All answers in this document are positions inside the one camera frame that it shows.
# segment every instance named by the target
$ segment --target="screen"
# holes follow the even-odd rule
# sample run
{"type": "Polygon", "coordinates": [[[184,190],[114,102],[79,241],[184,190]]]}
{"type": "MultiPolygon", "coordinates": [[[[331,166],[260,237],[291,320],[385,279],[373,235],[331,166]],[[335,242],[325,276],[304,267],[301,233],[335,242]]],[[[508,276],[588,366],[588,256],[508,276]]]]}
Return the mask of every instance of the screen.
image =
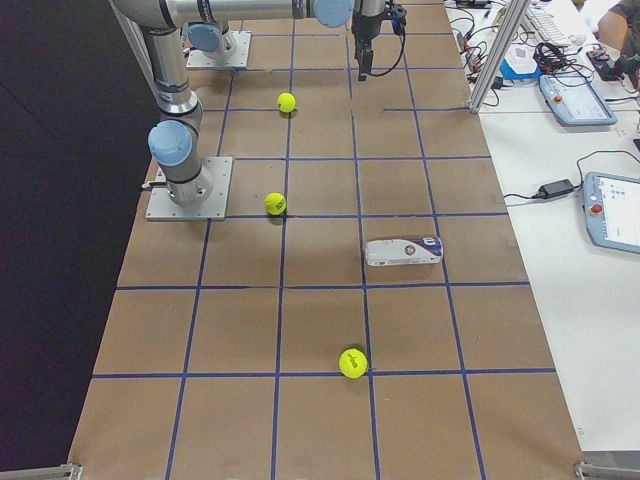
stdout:
{"type": "Polygon", "coordinates": [[[640,183],[599,179],[607,240],[640,246],[640,183]]]}

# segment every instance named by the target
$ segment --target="black cable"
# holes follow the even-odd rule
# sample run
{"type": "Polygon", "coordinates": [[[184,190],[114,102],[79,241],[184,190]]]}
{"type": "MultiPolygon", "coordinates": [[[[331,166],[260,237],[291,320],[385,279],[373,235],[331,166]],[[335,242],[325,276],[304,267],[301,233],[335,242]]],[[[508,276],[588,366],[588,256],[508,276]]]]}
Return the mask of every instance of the black cable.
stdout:
{"type": "Polygon", "coordinates": [[[474,16],[470,12],[467,12],[464,8],[460,8],[460,7],[445,7],[445,8],[450,8],[452,10],[458,10],[460,12],[464,12],[465,14],[467,14],[466,17],[460,17],[460,18],[455,18],[455,19],[451,20],[449,22],[449,25],[453,25],[453,22],[457,22],[458,20],[469,20],[469,21],[471,21],[471,28],[469,30],[467,30],[467,33],[464,34],[464,38],[467,38],[469,35],[471,35],[473,33],[473,30],[476,28],[476,19],[474,18],[474,16]]]}
{"type": "Polygon", "coordinates": [[[605,98],[605,102],[622,102],[623,100],[637,100],[638,97],[605,98]]]}
{"type": "Polygon", "coordinates": [[[161,188],[166,186],[167,182],[146,182],[140,186],[140,191],[148,192],[150,190],[153,190],[154,188],[161,188]]]}
{"type": "Polygon", "coordinates": [[[489,44],[488,44],[486,41],[484,41],[484,40],[482,40],[481,42],[478,42],[478,44],[476,45],[476,47],[481,48],[481,47],[480,47],[480,45],[482,45],[482,44],[484,44],[484,50],[482,50],[482,51],[480,52],[480,56],[481,56],[481,57],[482,57],[482,56],[484,56],[484,54],[485,54],[485,53],[487,53],[487,50],[489,50],[489,44]]]}
{"type": "Polygon", "coordinates": [[[402,60],[402,56],[404,55],[404,44],[407,40],[407,34],[404,31],[404,29],[402,30],[402,35],[400,36],[401,40],[400,40],[400,54],[398,55],[398,59],[395,61],[395,63],[393,65],[391,65],[391,67],[389,67],[388,70],[382,72],[382,73],[369,73],[368,75],[371,75],[372,77],[384,77],[386,74],[393,72],[395,70],[395,68],[398,66],[398,64],[400,63],[400,60],[402,60]]]}
{"type": "Polygon", "coordinates": [[[524,200],[536,200],[536,196],[532,196],[532,197],[525,197],[524,195],[520,195],[519,193],[507,193],[506,195],[504,195],[502,198],[507,198],[507,197],[518,197],[518,198],[522,198],[524,200]]]}
{"type": "Polygon", "coordinates": [[[535,35],[536,32],[531,32],[528,30],[524,30],[520,33],[517,34],[517,39],[520,40],[519,42],[513,41],[512,43],[514,43],[515,45],[526,45],[527,47],[536,47],[536,44],[532,44],[529,43],[529,38],[533,35],[535,35]]]}
{"type": "Polygon", "coordinates": [[[533,59],[543,74],[553,76],[558,83],[565,87],[580,87],[593,80],[593,70],[578,63],[576,58],[569,58],[576,54],[565,54],[564,47],[558,47],[548,42],[541,42],[536,45],[533,52],[533,59]],[[568,84],[562,81],[560,73],[573,72],[583,79],[582,83],[568,84]]]}
{"type": "Polygon", "coordinates": [[[574,185],[571,185],[571,183],[568,180],[562,180],[559,182],[553,182],[551,184],[542,185],[538,189],[538,192],[532,196],[521,195],[519,193],[507,193],[506,195],[503,195],[502,198],[517,197],[517,198],[522,198],[524,200],[546,200],[546,199],[553,200],[554,198],[559,198],[560,196],[577,192],[584,186],[584,173],[582,172],[582,167],[580,166],[580,163],[586,160],[587,158],[590,158],[598,153],[624,153],[626,155],[629,155],[631,158],[633,158],[636,162],[640,164],[640,159],[636,157],[633,153],[627,150],[596,150],[576,160],[576,168],[580,173],[580,183],[578,185],[574,186],[574,185]],[[554,193],[551,192],[551,189],[547,190],[548,187],[557,185],[557,184],[560,184],[561,186],[556,187],[556,190],[554,193]]]}
{"type": "Polygon", "coordinates": [[[480,61],[482,60],[482,49],[480,47],[469,47],[468,50],[462,52],[460,55],[467,55],[467,58],[465,59],[464,65],[462,65],[462,68],[471,68],[472,70],[474,70],[473,73],[477,73],[478,71],[480,71],[480,61]],[[478,53],[476,54],[476,58],[478,59],[478,64],[471,64],[471,60],[473,60],[473,55],[474,55],[474,51],[478,50],[478,53]]]}
{"type": "Polygon", "coordinates": [[[580,183],[576,187],[576,190],[580,190],[582,188],[582,186],[584,185],[584,175],[582,173],[582,167],[580,167],[580,162],[582,162],[583,160],[586,160],[589,157],[594,156],[597,153],[624,153],[626,155],[629,155],[636,162],[640,163],[640,159],[638,157],[636,157],[633,153],[631,153],[631,152],[629,152],[627,150],[596,150],[595,152],[591,152],[590,154],[585,155],[584,157],[580,157],[576,161],[576,167],[578,167],[578,172],[580,172],[580,183]]]}
{"type": "Polygon", "coordinates": [[[496,103],[484,102],[483,105],[486,105],[487,107],[497,107],[498,105],[500,105],[500,97],[498,96],[498,92],[496,92],[495,88],[492,88],[491,91],[496,96],[496,103]]]}
{"type": "Polygon", "coordinates": [[[474,31],[474,32],[469,36],[469,38],[467,38],[467,40],[471,40],[471,38],[472,38],[472,37],[474,37],[475,35],[477,35],[478,33],[482,32],[483,30],[489,30],[490,28],[491,28],[491,29],[493,29],[493,28],[498,28],[498,26],[491,25],[491,26],[489,26],[489,27],[482,27],[482,28],[480,28],[480,29],[478,29],[478,30],[474,31]]]}

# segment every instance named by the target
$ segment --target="black floor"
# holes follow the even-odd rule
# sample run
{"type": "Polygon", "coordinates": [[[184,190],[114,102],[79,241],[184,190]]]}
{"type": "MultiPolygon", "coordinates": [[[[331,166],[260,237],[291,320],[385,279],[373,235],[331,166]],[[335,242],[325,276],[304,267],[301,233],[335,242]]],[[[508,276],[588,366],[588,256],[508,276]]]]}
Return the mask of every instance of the black floor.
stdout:
{"type": "Polygon", "coordinates": [[[106,0],[2,2],[0,471],[65,463],[158,114],[106,0]]]}

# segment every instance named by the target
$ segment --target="tennis ball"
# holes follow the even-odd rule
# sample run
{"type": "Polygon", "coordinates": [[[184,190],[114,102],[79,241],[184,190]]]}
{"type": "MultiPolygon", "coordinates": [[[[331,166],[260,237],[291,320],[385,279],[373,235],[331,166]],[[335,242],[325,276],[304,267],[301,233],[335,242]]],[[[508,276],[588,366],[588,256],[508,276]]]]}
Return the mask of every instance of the tennis ball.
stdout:
{"type": "Polygon", "coordinates": [[[296,108],[296,97],[288,92],[278,96],[278,108],[282,113],[291,113],[296,108]]]}
{"type": "Polygon", "coordinates": [[[287,209],[287,199],[281,193],[271,192],[264,197],[264,208],[269,215],[282,215],[287,209]]]}
{"type": "Polygon", "coordinates": [[[340,371],[345,377],[359,378],[367,371],[367,357],[356,348],[349,348],[340,355],[340,371]]]}

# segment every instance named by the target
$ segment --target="white table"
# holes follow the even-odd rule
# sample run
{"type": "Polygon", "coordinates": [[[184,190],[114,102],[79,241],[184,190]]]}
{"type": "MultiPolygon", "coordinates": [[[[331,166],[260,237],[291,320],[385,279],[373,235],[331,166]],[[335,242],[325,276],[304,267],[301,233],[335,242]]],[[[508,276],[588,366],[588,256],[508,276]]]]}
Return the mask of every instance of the white table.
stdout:
{"type": "MultiPolygon", "coordinates": [[[[550,12],[554,18],[558,27],[567,35],[582,35],[585,38],[584,43],[581,45],[571,45],[567,47],[566,53],[577,52],[580,47],[582,50],[578,54],[579,63],[592,68],[591,63],[587,59],[586,52],[593,48],[593,44],[596,43],[596,39],[593,36],[591,30],[584,24],[582,18],[578,14],[570,0],[553,0],[551,2],[539,3],[541,8],[544,8],[550,12]]],[[[495,5],[488,16],[485,18],[486,10],[482,9],[467,9],[466,11],[471,13],[475,21],[475,30],[478,31],[485,27],[490,27],[500,9],[499,5],[495,5]]],[[[464,18],[466,15],[455,9],[447,9],[450,20],[457,18],[464,18]]],[[[454,27],[461,30],[463,33],[467,31],[470,26],[470,22],[458,21],[454,23],[454,27]]],[[[480,42],[485,41],[489,46],[493,44],[496,37],[496,33],[491,29],[479,31],[477,35],[474,35],[469,42],[472,46],[478,45],[480,42]]],[[[538,40],[534,36],[529,36],[531,45],[535,45],[538,40]]],[[[630,96],[630,93],[625,90],[632,90],[632,86],[629,81],[625,81],[624,86],[620,82],[605,82],[594,72],[593,85],[602,94],[604,98],[624,98],[630,96]]],[[[518,81],[515,82],[516,86],[512,88],[503,88],[498,91],[500,98],[500,105],[496,107],[483,106],[481,108],[482,113],[492,112],[548,112],[549,107],[545,104],[542,95],[538,89],[538,83],[536,80],[530,81],[518,81]]],[[[487,94],[487,103],[495,103],[494,95],[489,92],[487,94]]],[[[635,100],[627,100],[624,102],[611,103],[610,107],[614,111],[635,111],[638,110],[638,103],[635,100]]]]}
{"type": "MultiPolygon", "coordinates": [[[[586,35],[585,45],[595,40],[569,0],[544,5],[566,34],[586,35]]],[[[491,25],[496,14],[484,18],[482,10],[469,11],[476,30],[491,25]]],[[[448,12],[451,19],[462,15],[448,12]]],[[[466,22],[454,25],[466,31],[466,22]]],[[[486,30],[471,43],[494,37],[486,30]]],[[[590,65],[586,57],[582,62],[590,65]]],[[[605,98],[628,95],[619,83],[599,78],[594,83],[605,98]]],[[[505,194],[532,195],[540,185],[564,178],[576,185],[576,160],[595,150],[628,150],[640,157],[632,142],[640,137],[635,101],[611,104],[616,125],[566,128],[550,113],[535,82],[499,95],[500,105],[483,107],[480,119],[505,194]]],[[[585,173],[640,177],[640,164],[624,154],[599,154],[582,167],[585,173]]],[[[592,245],[580,194],[508,203],[521,204],[510,206],[509,214],[580,447],[640,450],[640,255],[592,245]]]]}

